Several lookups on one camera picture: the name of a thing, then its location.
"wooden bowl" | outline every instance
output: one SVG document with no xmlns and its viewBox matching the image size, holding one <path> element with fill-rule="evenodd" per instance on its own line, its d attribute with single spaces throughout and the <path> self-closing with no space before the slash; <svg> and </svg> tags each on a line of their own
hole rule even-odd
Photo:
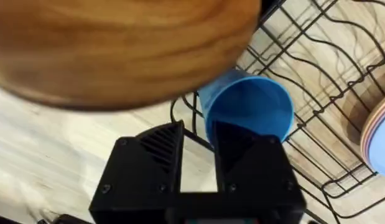
<svg viewBox="0 0 385 224">
<path fill-rule="evenodd" d="M 46 105 L 120 110 L 231 68 L 259 0 L 0 1 L 0 86 Z"/>
</svg>

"metal wire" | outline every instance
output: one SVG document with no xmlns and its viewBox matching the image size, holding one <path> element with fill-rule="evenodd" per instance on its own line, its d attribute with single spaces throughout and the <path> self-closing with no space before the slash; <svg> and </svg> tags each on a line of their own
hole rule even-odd
<svg viewBox="0 0 385 224">
<path fill-rule="evenodd" d="M 302 172 L 298 167 L 294 166 L 294 171 L 304 178 L 308 184 L 315 187 L 315 189 L 318 190 L 318 192 L 322 193 L 325 200 L 319 199 L 315 193 L 307 190 L 306 187 L 300 186 L 301 190 L 308 195 L 309 197 L 312 197 L 314 200 L 316 200 L 320 205 L 322 205 L 324 208 L 328 209 L 334 216 L 336 223 L 340 223 L 340 219 L 348 219 L 348 218 L 354 218 L 357 217 L 364 212 L 367 212 L 368 210 L 374 208 L 375 206 L 378 206 L 382 202 L 385 201 L 385 196 L 377 201 L 373 201 L 372 203 L 369 203 L 367 206 L 362 208 L 361 210 L 357 210 L 351 214 L 341 214 L 340 212 L 336 211 L 334 206 L 332 205 L 332 202 L 330 199 L 338 199 L 342 198 L 349 193 L 351 193 L 354 190 L 357 189 L 359 186 L 365 185 L 368 183 L 369 180 L 371 180 L 373 177 L 377 176 L 377 172 L 374 172 L 361 158 L 361 156 L 327 123 L 327 121 L 322 117 L 324 112 L 328 110 L 330 106 L 332 106 L 334 109 L 339 112 L 344 119 L 354 128 L 354 130 L 357 133 L 361 133 L 361 129 L 346 115 L 346 113 L 340 108 L 340 106 L 337 104 L 338 100 L 342 99 L 346 96 L 347 93 L 351 93 L 355 98 L 357 99 L 357 102 L 366 110 L 366 112 L 370 112 L 369 106 L 363 101 L 363 99 L 359 96 L 359 94 L 356 92 L 356 86 L 359 83 L 363 83 L 365 80 L 369 80 L 371 83 L 374 83 L 374 86 L 376 89 L 385 96 L 385 90 L 383 87 L 379 84 L 378 80 L 374 77 L 373 72 L 379 68 L 385 65 L 385 50 L 383 49 L 382 45 L 378 40 L 376 40 L 375 36 L 367 29 L 365 26 L 362 26 L 361 24 L 349 21 L 349 20 L 341 20 L 332 17 L 329 15 L 329 10 L 337 5 L 338 0 L 327 0 L 323 2 L 322 4 L 319 4 L 318 0 L 308 0 L 310 1 L 310 7 L 312 9 L 316 10 L 316 14 L 312 14 L 312 16 L 309 19 L 304 20 L 303 22 L 299 23 L 298 21 L 301 20 L 300 16 L 295 18 L 292 16 L 290 12 L 288 12 L 287 7 L 284 7 L 284 3 L 287 2 L 285 0 L 278 0 L 276 1 L 269 9 L 267 14 L 262 18 L 261 21 L 259 21 L 259 27 L 258 29 L 262 31 L 264 34 L 268 36 L 272 40 L 272 42 L 264 48 L 264 50 L 259 51 L 254 46 L 250 45 L 246 49 L 246 53 L 250 55 L 250 57 L 253 58 L 253 61 L 250 62 L 247 66 L 242 65 L 236 65 L 236 68 L 239 70 L 253 70 L 251 73 L 255 75 L 266 75 L 268 77 L 277 77 L 281 78 L 285 81 L 288 81 L 292 85 L 298 87 L 302 90 L 304 93 L 304 97 L 309 97 L 309 101 L 311 103 L 315 103 L 315 105 L 311 105 L 312 109 L 312 115 L 310 115 L 308 118 L 303 119 L 301 116 L 299 116 L 297 113 L 294 113 L 294 116 L 296 118 L 297 128 L 295 128 L 293 131 L 290 132 L 290 134 L 286 137 L 285 144 L 290 146 L 292 150 L 297 152 L 301 158 L 305 159 L 305 161 L 312 165 L 316 170 L 319 170 L 320 173 L 327 178 L 327 181 L 325 182 L 319 182 L 318 180 L 315 180 L 313 177 L 310 177 L 305 172 Z M 383 9 L 385 9 L 385 2 L 383 1 L 377 1 L 377 0 L 351 0 L 352 2 L 355 2 L 355 4 L 371 4 L 372 6 L 377 5 Z M 281 40 L 281 37 L 284 37 L 287 33 L 286 30 L 282 31 L 280 35 L 275 35 L 271 32 L 271 30 L 266 26 L 267 20 L 271 18 L 271 15 L 275 12 L 280 12 L 290 21 L 291 25 L 286 29 L 289 30 L 289 28 L 294 27 L 297 29 L 296 32 L 294 32 L 292 35 L 290 35 L 287 38 L 284 38 L 284 40 Z M 322 19 L 324 21 L 330 22 L 332 24 L 343 24 L 346 26 L 349 26 L 353 28 L 353 31 L 351 31 L 355 37 L 355 41 L 358 41 L 358 37 L 356 36 L 355 30 L 362 31 L 365 36 L 367 36 L 370 41 L 375 46 L 375 49 L 377 51 L 378 61 L 373 62 L 372 64 L 361 67 L 359 65 L 358 59 L 354 59 L 342 46 L 339 46 L 338 44 L 332 42 L 330 38 L 328 40 L 319 39 L 318 37 L 314 37 L 313 35 L 310 35 L 307 31 L 309 31 L 315 24 L 318 24 L 318 21 Z M 326 71 L 325 68 L 321 67 L 317 61 L 313 60 L 307 60 L 306 58 L 301 58 L 295 56 L 293 53 L 291 53 L 290 48 L 299 41 L 301 37 L 305 37 L 309 41 L 313 43 L 317 43 L 323 46 L 328 47 L 334 53 L 339 56 L 344 56 L 346 60 L 351 63 L 351 68 L 357 72 L 358 78 L 352 81 L 346 82 L 346 87 L 340 86 L 334 78 Z M 270 49 L 272 47 L 277 47 L 279 51 L 277 53 L 270 52 Z M 331 83 L 331 85 L 334 87 L 334 89 L 337 90 L 337 93 L 335 95 L 328 96 L 328 102 L 321 103 L 321 100 L 314 96 L 314 94 L 306 89 L 304 85 L 300 84 L 299 82 L 293 80 L 293 78 L 290 77 L 288 74 L 281 74 L 280 72 L 276 72 L 273 68 L 274 63 L 283 60 L 285 62 L 284 57 L 291 58 L 292 60 L 295 60 L 299 63 L 308 65 L 310 67 L 315 68 L 320 72 L 320 74 L 324 75 L 325 78 Z M 262 68 L 257 69 L 254 68 L 255 65 L 260 65 Z M 196 141 L 203 147 L 206 147 L 209 150 L 213 150 L 212 146 L 203 140 L 197 133 L 197 115 L 200 117 L 203 117 L 202 112 L 197 110 L 197 99 L 198 94 L 193 93 L 193 102 L 190 103 L 186 99 L 186 97 L 181 97 L 182 102 L 184 105 L 191 109 L 192 111 L 192 131 L 185 130 L 185 135 L 192 140 Z M 172 122 L 175 121 L 174 118 L 174 106 L 176 104 L 176 101 L 173 101 L 170 107 L 170 118 Z M 307 125 L 312 122 L 313 120 L 318 121 L 318 124 L 325 127 L 328 132 L 340 143 L 341 146 L 345 149 L 346 152 L 349 152 L 354 159 L 358 162 L 354 167 L 346 165 L 344 162 L 341 161 L 340 158 L 338 158 L 336 155 L 330 153 L 326 147 L 323 146 L 321 143 L 320 138 L 315 138 L 310 133 Z M 337 167 L 339 167 L 343 173 L 342 175 L 338 175 L 338 177 L 333 176 L 329 171 L 326 171 L 324 169 L 324 165 L 321 164 L 319 161 L 316 161 L 313 159 L 313 157 L 309 154 L 309 150 L 306 149 L 299 149 L 298 146 L 293 142 L 294 136 L 299 133 L 300 135 L 303 135 L 306 137 L 308 141 L 310 141 L 312 144 L 317 146 L 317 150 L 320 152 L 323 152 L 324 155 L 326 155 L 331 161 L 336 164 Z M 368 175 L 365 177 L 358 178 L 358 174 L 362 173 L 363 171 L 366 171 Z M 349 187 L 344 186 L 342 183 L 346 180 L 354 181 L 352 185 Z M 336 186 L 337 188 L 337 194 L 331 193 L 329 189 L 335 190 L 332 185 Z M 326 221 L 324 221 L 321 217 L 314 214 L 311 210 L 307 210 L 306 213 L 310 215 L 313 219 L 315 219 L 317 222 L 321 224 L 326 224 Z"/>
</svg>

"dish rack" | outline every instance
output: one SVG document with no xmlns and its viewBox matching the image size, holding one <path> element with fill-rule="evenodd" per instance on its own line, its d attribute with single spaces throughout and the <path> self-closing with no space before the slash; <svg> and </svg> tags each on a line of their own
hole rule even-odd
<svg viewBox="0 0 385 224">
<path fill-rule="evenodd" d="M 296 153 L 300 154 L 304 159 L 306 163 L 309 163 L 311 166 L 314 166 L 317 170 L 317 172 L 322 173 L 324 176 L 327 177 L 327 181 L 319 182 L 316 180 L 315 177 L 312 177 L 310 175 L 307 175 L 307 173 L 304 172 L 304 170 L 299 169 L 298 166 L 294 166 L 294 171 L 296 175 L 300 176 L 300 179 L 302 178 L 306 183 L 305 185 L 301 185 L 300 188 L 304 192 L 306 198 L 310 197 L 314 201 L 318 202 L 324 209 L 327 209 L 329 212 L 332 213 L 334 221 L 336 223 L 342 223 L 343 220 L 347 220 L 350 218 L 354 218 L 357 216 L 360 216 L 364 214 L 365 212 L 369 211 L 370 209 L 376 207 L 377 205 L 385 202 L 385 196 L 381 199 L 373 200 L 372 202 L 368 203 L 366 206 L 364 206 L 361 209 L 357 209 L 355 212 L 349 213 L 349 214 L 342 214 L 340 211 L 338 211 L 337 208 L 333 206 L 333 203 L 331 200 L 343 198 L 348 196 L 354 191 L 358 191 L 361 186 L 365 186 L 368 184 L 368 182 L 377 176 L 377 172 L 373 171 L 366 163 L 362 160 L 359 152 L 354 150 L 350 144 L 348 144 L 341 136 L 338 134 L 331 125 L 329 125 L 323 118 L 322 114 L 329 110 L 329 107 L 336 108 L 349 122 L 349 125 L 352 126 L 358 133 L 361 132 L 361 128 L 357 127 L 354 121 L 352 121 L 347 114 L 343 112 L 343 110 L 340 108 L 340 105 L 338 104 L 338 100 L 345 97 L 347 94 L 352 94 L 356 97 L 357 102 L 362 104 L 362 107 L 365 108 L 365 110 L 369 113 L 370 108 L 366 106 L 366 103 L 361 99 L 359 94 L 357 94 L 355 90 L 355 86 L 359 85 L 360 83 L 365 82 L 366 80 L 370 80 L 371 83 L 374 84 L 375 88 L 382 94 L 382 96 L 385 96 L 385 90 L 381 86 L 381 84 L 378 82 L 378 80 L 374 77 L 374 71 L 376 69 L 385 66 L 385 49 L 382 46 L 382 43 L 380 43 L 379 40 L 376 39 L 375 35 L 373 34 L 373 30 L 370 31 L 365 26 L 355 22 L 355 21 L 349 21 L 344 19 L 337 19 L 329 15 L 329 11 L 337 7 L 337 5 L 340 3 L 339 0 L 328 0 L 328 1 L 319 1 L 319 0 L 308 0 L 309 2 L 309 8 L 310 10 L 314 10 L 315 13 L 313 16 L 310 16 L 306 19 L 300 19 L 292 16 L 292 14 L 289 12 L 288 8 L 285 7 L 285 4 L 292 0 L 283 0 L 283 1 L 263 1 L 263 16 L 261 17 L 261 20 L 259 21 L 259 25 L 257 28 L 257 32 L 260 32 L 262 34 L 265 34 L 271 41 L 267 43 L 267 46 L 259 50 L 255 45 L 251 44 L 246 49 L 244 55 L 249 56 L 253 58 L 253 60 L 249 63 L 238 63 L 236 65 L 237 69 L 245 70 L 249 73 L 252 73 L 254 75 L 267 75 L 270 78 L 281 78 L 283 80 L 286 80 L 290 82 L 291 84 L 295 85 L 296 87 L 300 88 L 301 91 L 304 93 L 305 96 L 309 98 L 309 102 L 314 104 L 312 110 L 311 110 L 311 116 L 307 118 L 303 118 L 298 113 L 295 113 L 295 122 L 296 128 L 290 132 L 287 139 L 285 140 L 284 146 L 287 145 L 289 148 L 292 148 L 292 150 L 295 150 Z M 353 4 L 365 4 L 368 7 L 377 7 L 383 9 L 385 11 L 385 1 L 377 1 L 377 0 L 357 0 L 357 1 L 351 1 L 354 2 Z M 271 29 L 267 26 L 267 21 L 274 16 L 275 13 L 282 14 L 287 20 L 289 20 L 290 24 L 294 27 L 295 32 L 288 33 L 287 30 L 285 30 L 284 34 L 275 34 Z M 373 50 L 376 52 L 376 59 L 372 61 L 372 63 L 366 65 L 363 67 L 360 62 L 357 59 L 354 59 L 354 55 L 352 53 L 347 52 L 345 49 L 343 49 L 342 46 L 339 46 L 337 43 L 334 43 L 330 40 L 326 39 L 319 39 L 316 38 L 313 35 L 309 34 L 309 30 L 316 25 L 316 23 L 319 20 L 326 20 L 327 22 L 333 23 L 333 24 L 343 24 L 349 27 L 352 27 L 355 31 L 361 32 L 362 34 L 366 35 L 368 39 L 373 44 Z M 338 82 L 338 80 L 334 79 L 328 72 L 327 68 L 320 65 L 319 62 L 316 62 L 315 60 L 307 60 L 303 57 L 295 56 L 294 54 L 289 52 L 289 49 L 291 46 L 293 46 L 296 42 L 299 41 L 301 38 L 308 39 L 311 43 L 314 44 L 322 44 L 327 46 L 329 49 L 332 49 L 337 56 L 342 55 L 347 61 L 351 63 L 350 70 L 354 70 L 358 76 L 354 80 L 347 81 L 344 86 L 341 86 Z M 278 52 L 272 52 L 269 54 L 269 56 L 265 57 L 266 51 L 268 51 L 271 47 L 276 46 L 279 51 Z M 305 64 L 307 66 L 313 67 L 317 69 L 322 75 L 326 77 L 326 79 L 329 81 L 329 83 L 332 85 L 334 89 L 337 90 L 336 94 L 330 94 L 327 96 L 327 102 L 322 103 L 323 100 L 321 100 L 318 95 L 314 95 L 310 92 L 309 89 L 305 88 L 301 83 L 297 82 L 290 76 L 288 76 L 287 73 L 281 73 L 277 72 L 274 69 L 272 69 L 272 66 L 279 60 L 282 60 L 283 57 L 289 57 L 292 60 L 295 60 L 298 63 Z M 198 94 L 193 93 L 192 95 L 192 102 L 187 100 L 186 96 L 181 97 L 182 103 L 185 104 L 190 110 L 191 110 L 191 117 L 192 117 L 192 123 L 191 128 L 185 130 L 185 135 L 189 137 L 190 139 L 194 140 L 195 142 L 199 143 L 203 147 L 207 148 L 208 150 L 212 150 L 211 145 L 204 140 L 204 137 L 202 134 L 197 132 L 197 118 L 200 116 L 202 117 L 202 112 L 198 109 Z M 174 106 L 176 104 L 176 101 L 173 101 L 170 107 L 170 117 L 173 122 L 176 121 L 176 118 L 174 116 Z M 346 166 L 344 163 L 340 162 L 340 160 L 337 158 L 337 156 L 334 156 L 333 154 L 329 153 L 327 149 L 320 143 L 320 141 L 316 138 L 316 136 L 312 136 L 310 132 L 307 130 L 307 126 L 312 122 L 314 119 L 317 119 L 320 123 L 322 123 L 323 127 L 325 127 L 334 137 L 336 137 L 339 140 L 339 143 L 344 146 L 343 150 L 350 151 L 351 155 L 356 159 L 357 163 L 354 164 L 354 166 Z M 321 150 L 326 155 L 329 156 L 331 160 L 333 160 L 336 164 L 336 166 L 340 166 L 342 172 L 337 175 L 336 177 L 334 175 L 330 175 L 325 169 L 323 164 L 321 164 L 320 161 L 315 161 L 310 157 L 310 149 L 305 149 L 305 151 L 299 149 L 291 139 L 296 134 L 302 134 L 306 137 L 306 139 L 313 144 L 317 146 L 317 150 Z M 345 187 L 343 183 L 345 182 L 352 182 L 349 186 Z M 335 193 L 332 190 L 334 188 L 338 188 L 337 193 Z M 320 192 L 322 194 L 319 196 L 318 194 L 314 193 L 314 191 Z M 328 223 L 326 222 L 322 217 L 319 215 L 316 215 L 315 212 L 311 211 L 310 209 L 307 209 L 306 214 L 315 219 L 319 223 Z"/>
</svg>

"black metal rack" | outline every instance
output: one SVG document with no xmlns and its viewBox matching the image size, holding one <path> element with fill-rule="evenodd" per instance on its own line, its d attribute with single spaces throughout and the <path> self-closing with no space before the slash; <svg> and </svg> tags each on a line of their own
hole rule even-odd
<svg viewBox="0 0 385 224">
<path fill-rule="evenodd" d="M 352 0 L 352 1 L 357 2 L 355 4 L 375 4 L 375 5 L 379 6 L 379 7 L 384 7 L 385 8 L 385 2 L 382 2 L 382 1 L 377 1 L 377 0 L 366 0 L 366 1 L 364 1 L 364 0 Z M 329 15 L 328 11 L 331 8 L 333 8 L 333 7 L 335 7 L 337 5 L 338 0 L 321 1 L 321 3 L 318 3 L 318 2 L 319 2 L 318 0 L 310 0 L 311 7 L 313 7 L 318 13 L 317 13 L 316 16 L 314 16 L 314 17 L 312 17 L 310 19 L 305 20 L 302 24 L 299 24 L 290 15 L 290 13 L 287 11 L 287 9 L 284 6 L 282 6 L 285 3 L 285 1 L 278 1 L 277 3 L 274 3 L 271 7 L 266 8 L 266 14 L 263 15 L 261 21 L 259 22 L 259 28 L 258 29 L 261 32 L 264 32 L 272 40 L 270 45 L 277 46 L 280 49 L 280 51 L 277 52 L 276 54 L 272 54 L 269 57 L 265 58 L 263 56 L 264 55 L 263 52 L 258 52 L 257 49 L 255 49 L 254 46 L 250 45 L 250 46 L 248 46 L 246 52 L 250 56 L 252 56 L 254 58 L 254 61 L 251 64 L 249 64 L 249 65 L 237 65 L 236 68 L 240 69 L 240 70 L 248 71 L 249 69 L 252 68 L 252 66 L 255 63 L 259 63 L 259 64 L 262 65 L 262 68 L 261 69 L 255 69 L 253 71 L 253 74 L 255 74 L 255 75 L 267 75 L 269 77 L 275 76 L 275 77 L 278 77 L 278 78 L 283 78 L 283 79 L 293 83 L 297 87 L 299 87 L 316 104 L 318 109 L 313 110 L 312 111 L 312 116 L 309 117 L 308 119 L 303 119 L 297 113 L 295 113 L 295 118 L 298 121 L 297 128 L 295 130 L 293 130 L 289 134 L 289 136 L 285 140 L 284 144 L 288 144 L 289 146 L 291 146 L 298 153 L 300 153 L 307 160 L 307 162 L 311 163 L 320 172 L 322 172 L 325 176 L 328 177 L 328 181 L 326 181 L 324 183 L 321 183 L 321 184 L 318 184 L 318 182 L 315 181 L 315 179 L 313 179 L 313 177 L 309 177 L 309 176 L 305 175 L 301 170 L 298 169 L 298 167 L 294 167 L 294 170 L 295 170 L 296 173 L 301 175 L 307 182 L 312 184 L 312 186 L 314 186 L 317 190 L 321 191 L 321 193 L 323 194 L 323 196 L 325 198 L 325 201 L 319 199 L 317 195 L 315 195 L 311 191 L 307 190 L 307 188 L 305 188 L 303 186 L 301 186 L 300 188 L 307 195 L 311 196 L 318 203 L 320 203 L 322 206 L 324 206 L 325 208 L 329 209 L 329 211 L 332 212 L 332 214 L 333 214 L 333 216 L 335 218 L 335 221 L 337 223 L 341 223 L 341 219 L 349 219 L 349 218 L 357 217 L 358 215 L 361 215 L 362 213 L 367 212 L 371 208 L 379 205 L 380 203 L 385 201 L 385 197 L 383 197 L 380 200 L 373 201 L 372 203 L 369 203 L 363 209 L 357 210 L 355 213 L 351 213 L 351 214 L 348 214 L 348 215 L 342 215 L 340 212 L 338 212 L 338 211 L 336 211 L 334 209 L 330 199 L 342 198 L 345 195 L 348 195 L 352 191 L 356 190 L 357 187 L 359 187 L 360 185 L 366 184 L 369 180 L 371 180 L 373 177 L 375 177 L 378 173 L 373 171 L 368 165 L 366 165 L 366 163 L 362 160 L 361 156 L 355 150 L 353 150 L 351 148 L 351 146 L 349 144 L 347 144 L 343 140 L 343 138 L 341 138 L 339 136 L 339 134 L 336 133 L 328 125 L 328 123 L 326 121 L 324 121 L 322 119 L 321 114 L 324 113 L 325 110 L 327 108 L 329 108 L 329 106 L 332 105 L 335 108 L 337 108 L 338 111 L 340 111 L 340 113 L 348 120 L 348 122 L 352 125 L 352 127 L 354 127 L 357 130 L 357 132 L 359 132 L 359 133 L 361 132 L 361 130 L 354 124 L 354 122 L 352 122 L 349 119 L 349 117 L 347 117 L 347 115 L 344 114 L 343 110 L 336 104 L 336 102 L 339 99 L 343 98 L 347 93 L 351 93 L 351 94 L 355 95 L 355 97 L 358 99 L 358 101 L 362 104 L 363 108 L 365 108 L 367 110 L 367 112 L 370 112 L 370 109 L 368 108 L 368 106 L 366 106 L 365 102 L 360 98 L 360 96 L 357 94 L 357 92 L 354 89 L 354 87 L 357 84 L 363 83 L 366 79 L 370 79 L 375 84 L 375 86 L 378 89 L 378 91 L 380 91 L 381 94 L 385 96 L 385 90 L 382 88 L 382 86 L 379 84 L 379 82 L 377 81 L 377 79 L 375 79 L 375 77 L 373 75 L 373 72 L 375 71 L 375 69 L 385 65 L 385 49 L 383 49 L 383 47 L 381 46 L 380 42 L 376 40 L 375 36 L 367 28 L 365 28 L 365 26 L 362 26 L 361 24 L 358 24 L 358 23 L 356 23 L 354 21 L 344 21 L 344 20 L 340 20 L 340 19 L 335 19 L 335 18 L 333 18 L 332 16 Z M 268 27 L 266 27 L 266 21 L 268 20 L 268 18 L 271 17 L 271 15 L 273 15 L 274 12 L 281 12 L 281 13 L 283 13 L 283 15 L 285 15 L 290 20 L 291 24 L 293 24 L 293 26 L 296 27 L 297 30 L 298 30 L 298 32 L 294 33 L 291 37 L 289 37 L 284 42 L 281 42 L 279 40 L 279 37 L 276 36 L 275 34 L 273 34 L 270 31 L 270 29 L 268 29 Z M 373 42 L 373 44 L 375 46 L 375 49 L 378 51 L 378 55 L 379 55 L 378 58 L 380 58 L 380 59 L 377 60 L 377 62 L 374 62 L 374 63 L 366 66 L 365 68 L 361 68 L 359 63 L 356 60 L 354 60 L 353 57 L 347 51 L 343 50 L 343 48 L 340 47 L 339 45 L 333 43 L 332 41 L 317 39 L 316 37 L 313 37 L 313 36 L 309 35 L 307 33 L 307 31 L 319 19 L 326 19 L 326 20 L 328 20 L 328 21 L 330 21 L 332 23 L 335 23 L 335 24 L 346 24 L 346 25 L 354 27 L 354 29 L 358 29 L 361 32 L 364 32 L 371 39 L 371 41 Z M 332 78 L 332 76 L 329 75 L 329 73 L 327 73 L 326 68 L 321 67 L 316 62 L 312 62 L 312 61 L 306 60 L 304 58 L 299 58 L 299 57 L 296 57 L 296 56 L 292 55 L 288 51 L 288 49 L 296 41 L 298 41 L 298 39 L 300 37 L 305 37 L 308 40 L 310 40 L 311 42 L 316 42 L 316 43 L 319 43 L 319 44 L 325 44 L 329 48 L 332 48 L 334 51 L 336 51 L 337 54 L 344 55 L 344 57 L 346 57 L 347 60 L 350 61 L 350 63 L 352 64 L 353 69 L 355 69 L 359 73 L 359 78 L 356 79 L 356 80 L 347 82 L 346 83 L 346 88 L 342 88 L 342 87 L 340 87 L 337 84 L 337 82 L 334 80 L 334 78 Z M 289 78 L 287 76 L 287 74 L 283 75 L 283 74 L 280 74 L 280 73 L 277 73 L 277 72 L 273 71 L 273 69 L 271 69 L 271 65 L 273 65 L 274 62 L 279 60 L 284 55 L 286 55 L 286 56 L 288 56 L 288 57 L 290 57 L 290 58 L 292 58 L 292 59 L 294 59 L 296 61 L 299 61 L 301 63 L 306 63 L 306 64 L 308 64 L 310 66 L 313 66 L 316 69 L 318 69 L 318 71 L 320 71 L 323 75 L 325 75 L 326 78 L 332 83 L 332 85 L 335 86 L 335 88 L 338 90 L 338 94 L 337 95 L 329 96 L 328 97 L 328 99 L 329 99 L 328 103 L 321 104 L 320 100 L 317 99 L 316 97 L 314 97 L 313 94 L 311 94 L 311 92 L 309 90 L 304 88 L 298 82 L 296 82 L 293 79 Z M 198 98 L 197 93 L 194 93 L 193 94 L 193 102 L 190 103 L 186 99 L 185 96 L 181 97 L 183 103 L 188 108 L 190 108 L 191 111 L 192 111 L 192 114 L 191 114 L 191 116 L 192 116 L 192 129 L 191 130 L 187 130 L 186 129 L 185 130 L 185 135 L 188 136 L 189 138 L 193 139 L 197 143 L 201 144 L 202 146 L 206 147 L 207 149 L 212 150 L 210 144 L 208 142 L 206 142 L 203 138 L 198 136 L 198 134 L 197 134 L 197 124 L 196 124 L 197 116 L 201 116 L 202 117 L 202 112 L 197 110 L 197 98 Z M 173 112 L 175 103 L 176 103 L 176 101 L 173 101 L 172 104 L 171 104 L 171 108 L 170 108 L 170 117 L 171 117 L 171 120 L 173 122 L 175 122 L 174 112 Z M 313 138 L 307 132 L 307 130 L 306 130 L 306 126 L 313 119 L 318 119 L 324 125 L 324 127 L 326 127 L 341 142 L 341 144 L 345 146 L 345 149 L 350 151 L 352 153 L 352 155 L 356 157 L 356 159 L 359 161 L 359 164 L 357 164 L 355 167 L 352 167 L 352 168 L 346 167 L 344 164 L 339 162 L 339 160 L 337 158 L 334 158 L 333 155 L 329 154 L 323 148 L 323 146 L 321 146 L 321 144 L 315 138 Z M 321 168 L 322 166 L 321 166 L 321 164 L 318 163 L 318 161 L 311 160 L 308 156 L 306 156 L 303 152 L 301 152 L 301 150 L 299 150 L 298 147 L 296 147 L 294 145 L 294 143 L 290 141 L 290 138 L 293 135 L 295 135 L 296 133 L 303 133 L 304 135 L 306 135 L 307 139 L 309 139 L 312 142 L 314 142 L 318 146 L 319 149 L 321 149 L 325 153 L 327 153 L 330 156 L 330 158 L 332 158 L 335 161 L 335 163 L 338 164 L 344 170 L 343 174 L 341 176 L 339 176 L 338 178 L 334 178 L 334 177 L 328 175 L 327 172 Z M 362 173 L 363 170 L 365 170 L 369 175 L 367 175 L 365 178 L 357 178 L 356 174 L 358 172 Z M 343 181 L 345 181 L 346 179 L 354 180 L 355 184 L 353 184 L 353 185 L 351 185 L 349 187 L 342 186 L 341 183 Z M 330 185 L 336 185 L 336 186 L 338 186 L 340 188 L 340 190 L 338 191 L 337 194 L 332 194 L 331 192 L 329 192 L 327 190 L 327 187 L 330 186 Z M 319 223 L 326 223 L 325 220 L 323 220 L 320 217 L 318 217 L 312 211 L 307 210 L 306 213 L 308 215 L 310 215 L 312 218 L 316 219 L 316 221 L 318 221 Z"/>
</svg>

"blue plastic cup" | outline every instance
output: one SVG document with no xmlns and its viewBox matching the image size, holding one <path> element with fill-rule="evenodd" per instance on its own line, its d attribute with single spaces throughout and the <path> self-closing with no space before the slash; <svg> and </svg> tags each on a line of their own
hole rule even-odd
<svg viewBox="0 0 385 224">
<path fill-rule="evenodd" d="M 293 102 L 288 92 L 269 78 L 232 69 L 198 93 L 211 143 L 214 121 L 235 124 L 262 135 L 273 134 L 280 141 L 285 140 L 293 124 Z"/>
</svg>

